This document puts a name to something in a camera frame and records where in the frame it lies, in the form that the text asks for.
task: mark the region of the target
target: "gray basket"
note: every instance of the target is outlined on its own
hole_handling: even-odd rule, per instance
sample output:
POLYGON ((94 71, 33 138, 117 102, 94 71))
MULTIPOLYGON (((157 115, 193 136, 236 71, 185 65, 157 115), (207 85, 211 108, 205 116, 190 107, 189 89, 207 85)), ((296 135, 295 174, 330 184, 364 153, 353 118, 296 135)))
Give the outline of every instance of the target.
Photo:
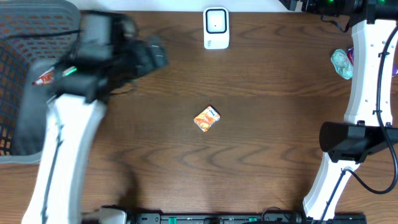
MULTIPOLYGON (((79 10, 64 0, 0 2, 0 39, 66 32, 79 26, 79 10)), ((45 86, 32 86, 32 82, 69 49, 76 37, 0 40, 0 163, 40 160, 49 96, 44 97, 45 86)))

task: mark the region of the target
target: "orange package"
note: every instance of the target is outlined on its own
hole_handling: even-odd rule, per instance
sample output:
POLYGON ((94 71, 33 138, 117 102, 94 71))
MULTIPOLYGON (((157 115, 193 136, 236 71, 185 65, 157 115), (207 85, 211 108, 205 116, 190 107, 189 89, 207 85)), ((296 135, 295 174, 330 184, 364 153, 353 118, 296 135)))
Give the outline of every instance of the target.
POLYGON ((200 113, 193 122, 195 122, 203 132, 207 132, 218 120, 220 120, 220 115, 214 108, 209 106, 200 113))
POLYGON ((32 83, 32 85, 45 85, 54 81, 54 68, 46 71, 32 83))

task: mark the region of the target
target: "black cable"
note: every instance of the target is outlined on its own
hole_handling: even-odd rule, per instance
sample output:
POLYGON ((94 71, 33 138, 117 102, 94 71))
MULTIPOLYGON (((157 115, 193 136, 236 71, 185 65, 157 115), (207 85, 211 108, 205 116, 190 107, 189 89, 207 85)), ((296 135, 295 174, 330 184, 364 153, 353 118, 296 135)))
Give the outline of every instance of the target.
POLYGON ((265 218, 264 218, 264 215, 266 215, 266 213, 269 211, 269 210, 275 210, 275 209, 277 209, 277 210, 279 210, 279 211, 282 211, 282 209, 280 209, 279 207, 269 207, 269 208, 267 208, 262 214, 261 214, 261 219, 263 220, 263 221, 265 221, 265 218))
POLYGON ((388 134, 387 134, 386 127, 385 127, 385 125, 384 125, 384 123, 383 123, 383 121, 382 121, 382 119, 381 119, 381 112, 382 112, 382 111, 380 110, 380 102, 381 102, 381 82, 382 82, 382 75, 383 75, 383 69, 384 69, 384 62, 386 61, 386 56, 389 55, 388 49, 389 49, 389 47, 390 47, 390 45, 391 45, 391 42, 392 42, 394 36, 397 34, 397 32, 398 32, 398 25, 397 25, 397 26, 394 28, 394 30, 391 32, 391 34, 390 34, 390 36, 388 37, 387 42, 386 42, 386 44, 385 44, 385 46, 384 46, 383 51, 382 51, 382 52, 380 53, 380 55, 379 55, 379 56, 381 57, 381 60, 380 60, 379 74, 378 74, 378 77, 377 77, 376 110, 374 111, 374 113, 376 113, 377 120, 379 121, 379 125, 380 125, 380 128, 381 128, 382 134, 383 134, 383 136, 384 136, 384 139, 386 140, 387 145, 388 145, 388 148, 390 149, 390 153, 391 153, 391 156, 392 156, 392 161, 393 161, 393 163, 394 163, 394 178, 393 178, 393 180, 392 180, 392 182, 391 182, 391 185, 390 185, 386 190, 374 190, 374 189, 370 188, 368 185, 366 185, 366 184, 363 182, 363 180, 361 180, 361 178, 359 178, 359 176, 358 176, 354 171, 352 171, 351 169, 348 169, 348 168, 343 169, 343 170, 341 171, 340 178, 338 179, 337 184, 336 184, 335 188, 333 189, 333 191, 332 191, 332 193, 331 193, 331 196, 330 196, 329 201, 326 202, 325 210, 323 211, 322 217, 321 217, 321 219, 319 219, 318 224, 321 224, 321 223, 323 222, 323 219, 325 218, 326 213, 327 213, 327 211, 328 211, 328 209, 329 209, 329 205, 330 205, 331 201, 333 200, 333 197, 334 197, 335 194, 336 194, 337 188, 339 187, 339 185, 340 185, 340 183, 341 183, 341 180, 343 179, 343 176, 346 174, 346 172, 349 172, 350 174, 352 174, 352 175, 355 177, 355 179, 356 179, 366 190, 368 190, 368 191, 370 191, 370 192, 372 192, 372 193, 374 193, 374 194, 379 194, 379 195, 387 194, 387 193, 389 193, 392 189, 394 189, 394 187, 397 185, 397 181, 398 181, 397 155, 396 155, 396 152, 395 152, 395 150, 394 150, 394 146, 392 145, 391 139, 390 139, 390 137, 389 137, 388 134))
POLYGON ((55 152, 54 152, 54 156, 53 156, 53 161, 51 163, 51 168, 50 168, 50 172, 49 172, 47 185, 45 186, 42 211, 40 213, 40 216, 42 217, 42 223, 43 224, 46 224, 47 219, 48 219, 48 216, 47 216, 47 202, 49 200, 50 186, 51 186, 51 183, 52 183, 52 177, 53 177, 53 173, 54 173, 55 164, 57 163, 57 159, 58 159, 59 148, 60 148, 60 146, 62 145, 62 142, 63 142, 61 140, 62 124, 61 124, 60 115, 58 113, 58 110, 54 111, 54 116, 57 119, 57 125, 58 125, 57 146, 55 147, 55 152))
POLYGON ((346 175, 346 171, 349 171, 349 170, 350 169, 345 168, 344 170, 341 171, 340 177, 337 180, 337 184, 335 185, 335 188, 333 189, 333 191, 332 191, 332 193, 330 195, 329 201, 326 202, 326 207, 325 207, 325 209, 324 209, 324 211, 322 213, 322 217, 321 217, 321 219, 319 219, 317 224, 321 224, 323 222, 323 219, 325 218, 326 213, 328 212, 328 209, 329 209, 329 206, 331 204, 331 201, 335 197, 335 194, 336 194, 336 191, 338 189, 338 186, 340 186, 340 183, 343 180, 344 175, 346 175))
POLYGON ((19 34, 19 35, 11 35, 9 37, 6 37, 5 39, 0 39, 0 40, 35 38, 35 37, 60 37, 63 35, 78 34, 80 32, 81 32, 81 30, 71 30, 71 31, 57 32, 57 33, 52 33, 52 34, 19 34))
POLYGON ((335 26, 337 27, 337 29, 339 29, 339 30, 342 31, 343 33, 347 33, 347 32, 348 32, 348 30, 349 30, 349 21, 347 22, 346 29, 343 30, 343 28, 341 28, 341 25, 340 25, 338 22, 336 22, 336 21, 327 21, 327 20, 325 20, 325 17, 326 17, 326 16, 321 16, 321 21, 322 21, 322 22, 329 22, 329 23, 335 25, 335 26))
POLYGON ((76 41, 74 41, 74 43, 72 45, 72 57, 73 58, 77 57, 78 43, 80 43, 80 34, 81 34, 81 23, 79 25, 79 32, 76 35, 76 41))

